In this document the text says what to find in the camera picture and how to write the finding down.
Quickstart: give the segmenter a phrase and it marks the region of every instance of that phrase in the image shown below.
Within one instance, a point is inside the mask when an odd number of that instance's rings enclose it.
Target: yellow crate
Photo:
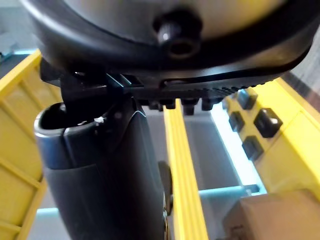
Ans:
[[[320,200],[320,114],[285,81],[278,78],[253,88],[258,94],[250,110],[228,97],[229,111],[239,111],[245,121],[242,141],[256,136],[263,154],[254,165],[268,192],[309,189]],[[254,119],[261,108],[271,108],[283,121],[272,138],[263,138]]]
[[[0,79],[0,240],[27,238],[47,188],[33,123],[61,96],[40,80],[40,61],[37,50]]]

